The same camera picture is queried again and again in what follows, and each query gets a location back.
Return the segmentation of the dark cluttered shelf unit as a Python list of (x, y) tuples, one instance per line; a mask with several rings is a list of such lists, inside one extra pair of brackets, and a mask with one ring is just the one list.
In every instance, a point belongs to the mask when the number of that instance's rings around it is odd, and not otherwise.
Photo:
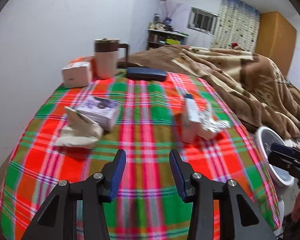
[(165, 45), (185, 45), (188, 34), (175, 30), (171, 25), (171, 19), (161, 21), (159, 14), (154, 14), (154, 20), (148, 27), (147, 50), (159, 48)]

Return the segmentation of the white orange small box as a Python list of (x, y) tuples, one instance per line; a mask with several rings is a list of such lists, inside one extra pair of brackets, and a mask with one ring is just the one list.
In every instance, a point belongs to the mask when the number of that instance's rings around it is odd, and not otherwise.
[(65, 88), (77, 88), (90, 85), (94, 80), (93, 57), (80, 57), (71, 61), (62, 69)]

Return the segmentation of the white round trash bin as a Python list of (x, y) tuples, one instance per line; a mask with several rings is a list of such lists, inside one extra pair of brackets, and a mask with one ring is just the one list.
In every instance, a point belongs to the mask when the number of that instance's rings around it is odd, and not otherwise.
[(277, 161), (277, 154), (273, 150), (278, 146), (286, 146), (281, 137), (269, 127), (261, 126), (254, 134), (254, 141), (275, 187), (286, 189), (293, 186), (294, 178), (286, 170), (272, 165), (273, 161)]

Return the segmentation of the patterned window curtain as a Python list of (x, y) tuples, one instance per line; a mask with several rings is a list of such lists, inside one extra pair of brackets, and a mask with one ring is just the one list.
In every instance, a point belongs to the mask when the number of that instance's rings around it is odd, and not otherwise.
[(222, 0), (212, 48), (230, 49), (233, 43), (243, 50), (255, 50), (261, 13), (241, 0)]

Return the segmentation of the dark blue glasses case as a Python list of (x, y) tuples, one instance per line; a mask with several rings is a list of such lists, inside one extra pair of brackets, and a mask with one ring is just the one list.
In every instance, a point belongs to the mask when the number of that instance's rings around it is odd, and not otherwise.
[(143, 81), (165, 81), (167, 73), (163, 70), (144, 68), (144, 67), (129, 67), (127, 68), (126, 78), (131, 80)]

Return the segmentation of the purple dried flower bunch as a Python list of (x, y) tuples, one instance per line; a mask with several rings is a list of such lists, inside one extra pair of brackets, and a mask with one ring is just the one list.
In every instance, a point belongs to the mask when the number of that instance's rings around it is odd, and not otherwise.
[(164, 25), (170, 25), (175, 14), (182, 11), (183, 3), (165, 0), (159, 2), (159, 17)]

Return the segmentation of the orange wooden wardrobe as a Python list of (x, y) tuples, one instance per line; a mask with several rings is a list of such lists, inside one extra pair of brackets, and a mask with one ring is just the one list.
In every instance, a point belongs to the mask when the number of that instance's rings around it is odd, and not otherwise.
[(283, 76), (287, 76), (292, 62), (296, 29), (279, 12), (267, 12), (260, 16), (260, 27), (255, 53), (270, 58)]

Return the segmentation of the brown fleece blanket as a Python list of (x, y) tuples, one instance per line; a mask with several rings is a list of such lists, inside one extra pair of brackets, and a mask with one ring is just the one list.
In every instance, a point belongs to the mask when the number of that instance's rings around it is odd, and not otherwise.
[(300, 137), (300, 91), (271, 59), (241, 49), (162, 46), (119, 59), (205, 80), (249, 130), (267, 126), (282, 139)]

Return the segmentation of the barred window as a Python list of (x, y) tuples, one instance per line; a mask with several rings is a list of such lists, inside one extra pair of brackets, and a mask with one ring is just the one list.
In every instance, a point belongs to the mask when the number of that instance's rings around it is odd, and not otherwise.
[(187, 27), (201, 33), (214, 35), (217, 20), (218, 15), (192, 7)]

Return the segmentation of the colourful plaid bed cloth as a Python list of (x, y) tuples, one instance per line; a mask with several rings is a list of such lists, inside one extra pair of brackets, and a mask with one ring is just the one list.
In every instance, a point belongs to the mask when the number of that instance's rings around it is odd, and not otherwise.
[[(206, 141), (181, 140), (184, 94), (199, 109), (211, 105), (213, 117), (230, 128)], [(120, 103), (113, 130), (91, 149), (55, 146), (66, 124), (65, 107), (87, 96)], [(203, 79), (169, 73), (164, 82), (133, 81), (118, 72), (86, 88), (58, 87), (25, 128), (7, 168), (0, 200), (2, 233), (21, 239), (32, 217), (60, 180), (82, 181), (101, 171), (118, 149), (127, 163), (115, 200), (104, 205), (112, 239), (185, 239), (191, 205), (178, 196), (168, 162), (171, 149), (193, 169), (216, 181), (234, 179), (259, 205), (271, 229), (279, 227), (274, 185), (251, 136), (217, 92)]]

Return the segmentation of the crumpled beige paper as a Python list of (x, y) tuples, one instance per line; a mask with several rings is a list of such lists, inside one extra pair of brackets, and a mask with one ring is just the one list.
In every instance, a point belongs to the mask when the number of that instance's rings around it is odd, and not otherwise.
[(104, 133), (101, 125), (70, 107), (64, 109), (67, 124), (60, 130), (55, 146), (94, 148)]

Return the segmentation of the beige mug with brown lid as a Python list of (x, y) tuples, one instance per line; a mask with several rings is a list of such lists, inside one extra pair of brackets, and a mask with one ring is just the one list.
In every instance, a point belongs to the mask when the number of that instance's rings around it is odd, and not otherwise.
[(96, 75), (99, 79), (112, 78), (117, 69), (119, 49), (125, 50), (124, 67), (127, 67), (129, 45), (121, 43), (118, 38), (102, 38), (94, 41), (94, 57), (96, 61)]

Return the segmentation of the small purple printed box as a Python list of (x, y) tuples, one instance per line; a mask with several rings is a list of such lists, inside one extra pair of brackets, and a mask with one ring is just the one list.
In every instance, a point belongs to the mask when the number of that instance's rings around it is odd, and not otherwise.
[(115, 100), (89, 95), (76, 108), (76, 111), (99, 123), (104, 130), (110, 132), (119, 116), (120, 103)]

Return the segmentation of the patterned white paper bag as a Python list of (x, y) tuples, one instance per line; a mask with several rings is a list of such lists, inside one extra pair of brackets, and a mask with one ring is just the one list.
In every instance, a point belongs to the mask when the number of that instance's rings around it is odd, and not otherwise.
[(197, 135), (204, 140), (211, 140), (222, 131), (230, 128), (230, 122), (226, 120), (215, 120), (210, 103), (207, 103), (206, 109), (199, 112), (200, 126)]

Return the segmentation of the tall white blue carton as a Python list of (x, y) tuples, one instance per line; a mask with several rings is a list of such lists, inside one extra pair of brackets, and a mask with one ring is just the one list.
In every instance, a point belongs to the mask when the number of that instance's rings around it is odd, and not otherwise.
[(184, 109), (181, 118), (181, 136), (185, 143), (193, 143), (201, 126), (199, 110), (191, 94), (184, 96)]

